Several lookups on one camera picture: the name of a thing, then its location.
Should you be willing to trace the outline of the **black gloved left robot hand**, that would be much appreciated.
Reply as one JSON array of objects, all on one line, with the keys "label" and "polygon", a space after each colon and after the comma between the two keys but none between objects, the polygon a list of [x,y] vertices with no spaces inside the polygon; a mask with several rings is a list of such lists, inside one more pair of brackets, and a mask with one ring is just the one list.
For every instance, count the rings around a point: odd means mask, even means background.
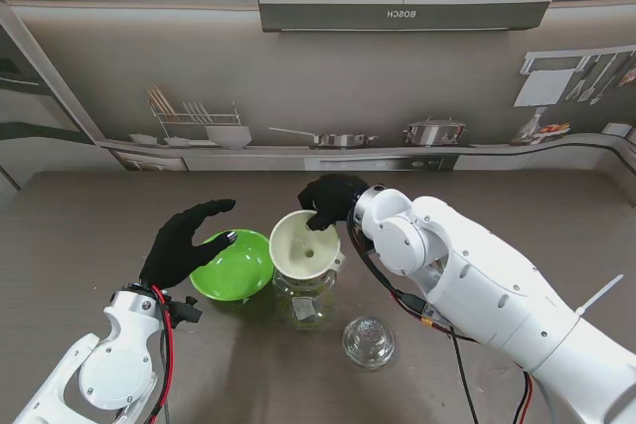
[{"label": "black gloved left robot hand", "polygon": [[141,284],[170,289],[229,248],[238,238],[234,231],[222,232],[201,245],[194,245],[193,237],[206,218],[229,212],[235,204],[230,199],[212,200],[173,215],[155,237],[139,275]]}]

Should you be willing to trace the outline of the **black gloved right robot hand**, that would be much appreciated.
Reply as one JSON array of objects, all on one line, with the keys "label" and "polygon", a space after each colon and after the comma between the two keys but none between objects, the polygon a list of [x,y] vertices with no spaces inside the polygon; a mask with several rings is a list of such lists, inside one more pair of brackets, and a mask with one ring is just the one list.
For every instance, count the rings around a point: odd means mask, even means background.
[{"label": "black gloved right robot hand", "polygon": [[345,174],[323,175],[309,183],[298,195],[304,210],[315,211],[306,222],[307,228],[322,231],[346,220],[359,196],[369,188],[361,178]]}]

